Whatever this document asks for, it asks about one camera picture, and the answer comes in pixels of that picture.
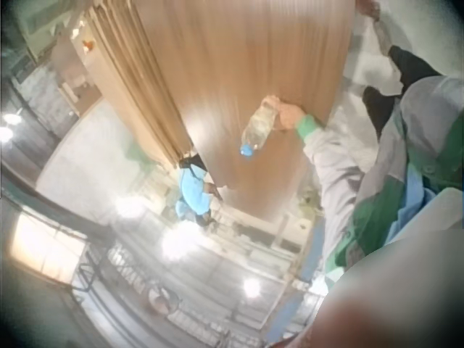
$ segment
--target hand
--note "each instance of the hand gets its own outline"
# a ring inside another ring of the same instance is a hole
[[[266,96],[262,100],[262,103],[269,104],[278,110],[278,119],[283,129],[295,129],[298,126],[298,122],[306,116],[301,107],[283,103],[276,96]]]
[[[374,0],[356,0],[357,11],[364,15],[371,17],[372,19],[380,19],[380,5]]]

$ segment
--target white floor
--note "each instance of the white floor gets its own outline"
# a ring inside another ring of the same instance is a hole
[[[464,76],[464,27],[454,9],[442,0],[378,0],[381,19],[386,23],[393,44],[429,62],[436,70]],[[398,94],[399,73],[378,47],[372,21],[357,15],[344,77],[371,85],[383,94]],[[343,139],[361,169],[375,161],[377,140],[359,96],[341,87],[328,126]]]

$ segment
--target fabric sleeve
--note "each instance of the fabric sleeve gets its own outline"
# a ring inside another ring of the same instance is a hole
[[[364,173],[332,130],[322,129],[306,116],[298,124],[304,139],[304,153],[315,166],[321,186],[321,205],[326,218],[323,258],[341,240],[353,210]]]

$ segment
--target black pants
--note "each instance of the black pants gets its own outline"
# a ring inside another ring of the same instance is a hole
[[[204,165],[203,163],[203,159],[200,157],[199,154],[196,154],[195,156],[190,157],[189,162],[192,165],[196,165],[197,167],[203,169],[205,172],[208,171],[208,169],[206,169],[206,165]]]
[[[395,99],[401,98],[409,87],[419,80],[442,75],[425,60],[398,46],[390,48],[389,56],[401,72],[402,94],[398,96],[384,96],[374,87],[368,86],[362,95],[362,101],[368,110],[370,121],[376,129],[377,139],[380,138],[386,122],[392,116]]]

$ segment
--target fluorescent light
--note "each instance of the fluorescent light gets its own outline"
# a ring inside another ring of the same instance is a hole
[[[194,251],[203,239],[196,223],[182,221],[177,227],[167,232],[162,241],[162,251],[166,258],[176,261]]]
[[[13,131],[7,127],[0,127],[0,142],[6,143],[13,137]]]
[[[116,201],[116,211],[123,218],[138,218],[145,209],[145,199],[140,196],[121,198]]]
[[[3,115],[3,119],[10,125],[19,125],[22,121],[21,116],[16,114],[5,114]]]
[[[74,40],[79,35],[79,28],[72,29],[71,40]]]
[[[244,282],[244,290],[247,297],[254,299],[261,294],[261,285],[257,279],[246,279]]]

